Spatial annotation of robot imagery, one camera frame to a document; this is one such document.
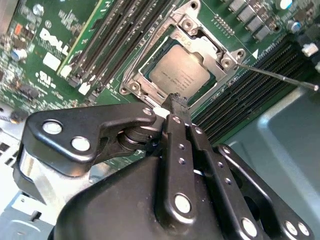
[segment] screw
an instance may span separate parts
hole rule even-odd
[[[186,19],[186,20],[184,20],[184,21],[182,22],[182,26],[183,26],[183,29],[184,29],[184,30],[188,31],[188,30],[192,29],[193,24],[192,24],[192,22],[191,22],[189,19]]]
[[[148,116],[151,116],[151,115],[152,115],[152,112],[151,112],[151,110],[150,110],[149,108],[144,108],[142,111],[143,111],[145,114],[147,114]]]
[[[45,9],[44,9],[44,6],[40,5],[40,4],[36,4],[33,6],[32,8],[32,12],[34,15],[36,16],[43,16],[44,13],[45,13]]]
[[[306,235],[306,236],[309,236],[309,235],[310,235],[307,227],[306,227],[305,225],[303,225],[301,222],[298,222],[298,227],[299,227],[300,231],[301,231],[304,235]]]
[[[197,126],[195,127],[195,131],[197,134],[202,134],[202,131],[200,128],[198,128]]]
[[[185,165],[185,164],[186,164],[186,160],[184,160],[182,157],[180,157],[179,163],[180,163],[181,165]]]
[[[181,123],[180,119],[177,116],[174,116],[172,119],[178,124]]]
[[[176,208],[184,214],[187,214],[191,211],[191,204],[189,200],[181,194],[175,196],[174,203]]]
[[[249,234],[251,237],[256,237],[258,232],[255,227],[255,225],[250,221],[248,218],[243,218],[242,219],[242,226],[244,230]]]
[[[295,226],[293,226],[293,224],[292,224],[291,222],[285,221],[285,226],[286,226],[286,228],[289,230],[289,232],[290,232],[292,235],[295,235],[295,236],[298,235],[297,229],[295,228]]]
[[[62,126],[55,121],[47,121],[42,125],[42,129],[47,134],[56,135],[62,132]]]
[[[76,136],[74,139],[72,139],[71,145],[72,147],[81,152],[85,152],[90,148],[89,140],[83,136]]]
[[[224,181],[225,181],[227,184],[231,185],[231,180],[230,180],[229,178],[225,178]]]
[[[222,65],[224,68],[228,68],[230,66],[230,62],[228,60],[223,61]]]
[[[222,149],[226,154],[230,153],[230,150],[228,148],[226,148],[225,146],[223,146]]]

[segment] metal lever arm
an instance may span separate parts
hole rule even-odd
[[[58,172],[78,177],[93,164],[124,155],[126,149],[117,142],[120,131],[151,126],[156,118],[143,103],[37,112],[26,121],[20,152],[25,150]],[[45,128],[47,123],[58,125],[60,131]]]

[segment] label sticker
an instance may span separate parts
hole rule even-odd
[[[43,59],[43,64],[48,66],[52,70],[57,71],[61,64],[61,61],[53,56],[50,52],[47,52]]]

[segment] black plastic bracket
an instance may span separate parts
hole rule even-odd
[[[224,157],[257,224],[272,239],[314,239],[307,224],[228,145],[216,150]],[[305,226],[309,235],[302,233]]]
[[[197,199],[192,146],[181,118],[167,116],[160,146],[155,214],[167,231],[182,234],[196,221]]]
[[[227,239],[270,239],[258,227],[226,160],[214,153],[204,131],[197,126],[190,128],[195,164],[205,175],[207,187],[217,208],[221,227]],[[244,221],[252,224],[253,231],[247,232]]]
[[[128,127],[151,126],[156,118],[143,103],[42,111],[27,119],[22,144],[39,161],[62,174],[78,177],[93,164],[132,154],[134,151],[119,144],[118,133]],[[46,132],[43,125],[47,122],[57,123],[62,131]],[[78,137],[87,139],[87,150],[73,147],[72,140]]]

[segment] mounting hole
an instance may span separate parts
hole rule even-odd
[[[276,32],[276,33],[278,33],[279,31],[281,30],[281,27],[280,26],[275,26],[275,28],[274,28],[274,31]]]
[[[198,8],[198,3],[196,3],[195,1],[191,3],[191,7],[193,9],[197,9]]]
[[[225,178],[224,181],[225,181],[227,184],[229,184],[229,185],[231,185],[231,183],[232,183],[229,178]]]
[[[179,158],[179,163],[181,165],[185,165],[186,164],[186,160],[184,160],[182,157]]]
[[[238,51],[236,54],[239,58],[242,58],[244,56],[244,52],[243,51]]]

